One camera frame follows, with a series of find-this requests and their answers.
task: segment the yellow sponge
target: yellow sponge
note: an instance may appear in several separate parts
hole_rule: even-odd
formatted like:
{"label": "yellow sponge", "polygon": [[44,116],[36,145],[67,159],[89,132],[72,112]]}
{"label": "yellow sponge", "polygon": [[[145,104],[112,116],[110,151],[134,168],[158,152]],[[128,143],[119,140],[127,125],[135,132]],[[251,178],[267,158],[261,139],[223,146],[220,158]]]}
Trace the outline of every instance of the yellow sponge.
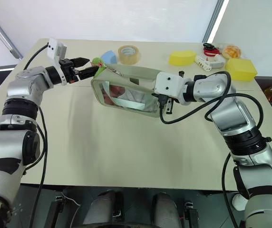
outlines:
{"label": "yellow sponge", "polygon": [[173,51],[169,57],[169,64],[175,66],[185,66],[194,62],[196,53],[190,50]]}
{"label": "yellow sponge", "polygon": [[251,81],[257,75],[251,60],[241,58],[230,58],[225,65],[226,71],[232,80]]}

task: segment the clear tape roll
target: clear tape roll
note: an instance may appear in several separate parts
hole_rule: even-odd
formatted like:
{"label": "clear tape roll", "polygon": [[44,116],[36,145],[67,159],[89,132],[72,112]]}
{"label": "clear tape roll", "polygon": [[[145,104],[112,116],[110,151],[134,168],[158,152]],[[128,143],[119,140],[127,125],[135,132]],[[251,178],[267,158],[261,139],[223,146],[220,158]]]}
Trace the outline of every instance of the clear tape roll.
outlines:
{"label": "clear tape roll", "polygon": [[138,62],[139,50],[135,46],[125,45],[118,49],[118,55],[122,64],[132,65]]}

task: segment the beige tabletop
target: beige tabletop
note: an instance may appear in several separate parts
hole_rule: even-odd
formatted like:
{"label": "beige tabletop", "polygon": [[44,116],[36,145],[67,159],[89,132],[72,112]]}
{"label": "beige tabletop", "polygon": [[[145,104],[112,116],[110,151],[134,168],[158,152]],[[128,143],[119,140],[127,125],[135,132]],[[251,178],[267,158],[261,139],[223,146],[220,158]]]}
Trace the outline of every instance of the beige tabletop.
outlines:
{"label": "beige tabletop", "polygon": [[[0,114],[7,85],[23,69],[27,60],[47,39],[39,40],[0,86]],[[99,57],[108,50],[115,53],[123,45],[138,47],[141,58],[136,66],[169,73],[185,71],[185,76],[207,74],[196,63],[172,66],[167,58],[174,50],[202,53],[199,43],[122,42],[62,40],[67,58]],[[46,51],[30,67],[50,66]],[[233,81],[238,92],[257,98],[264,109],[263,136],[272,137],[272,107],[260,87],[251,82]],[[243,98],[254,118],[256,105]],[[196,108],[174,105],[174,119]],[[223,162],[229,150],[214,124],[204,120],[203,109],[179,123],[165,125],[158,118],[102,106],[90,87],[90,79],[72,85],[57,85],[44,93],[42,110],[49,134],[49,155],[45,184],[125,186],[177,189],[221,189]],[[43,162],[28,171],[22,183],[39,183]],[[228,190],[235,190],[233,162],[226,172]]]}

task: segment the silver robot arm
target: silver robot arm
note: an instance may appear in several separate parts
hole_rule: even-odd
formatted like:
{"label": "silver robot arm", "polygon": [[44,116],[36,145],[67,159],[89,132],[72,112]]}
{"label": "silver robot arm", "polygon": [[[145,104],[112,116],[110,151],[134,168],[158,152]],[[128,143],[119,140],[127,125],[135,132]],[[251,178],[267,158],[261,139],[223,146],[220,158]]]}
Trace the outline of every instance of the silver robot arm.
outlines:
{"label": "silver robot arm", "polygon": [[[188,102],[209,102],[221,96],[226,85],[226,74],[199,76],[191,81],[161,72],[157,76],[155,93],[187,105]],[[235,92],[231,86],[228,94]],[[271,139],[262,137],[247,107],[236,96],[224,99],[210,117],[236,164],[233,174],[237,189],[249,199],[244,215],[246,227],[272,227],[272,149],[268,144]]]}
{"label": "silver robot arm", "polygon": [[[66,47],[50,42],[48,48],[51,58],[53,54],[64,57]],[[93,76],[97,66],[76,69],[88,61],[85,58],[59,58],[54,66],[20,72],[9,84],[0,116],[0,228],[10,221],[11,207],[26,166],[40,154],[36,118],[43,92],[55,84],[65,85]]]}

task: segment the blue object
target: blue object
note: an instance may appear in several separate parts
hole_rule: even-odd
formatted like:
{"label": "blue object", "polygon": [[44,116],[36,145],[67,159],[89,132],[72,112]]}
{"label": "blue object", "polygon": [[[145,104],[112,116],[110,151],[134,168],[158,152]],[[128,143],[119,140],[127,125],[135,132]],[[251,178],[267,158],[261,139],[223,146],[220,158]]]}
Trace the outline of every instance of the blue object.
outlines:
{"label": "blue object", "polygon": [[117,58],[113,51],[107,51],[101,56],[101,59],[107,64],[116,64]]}

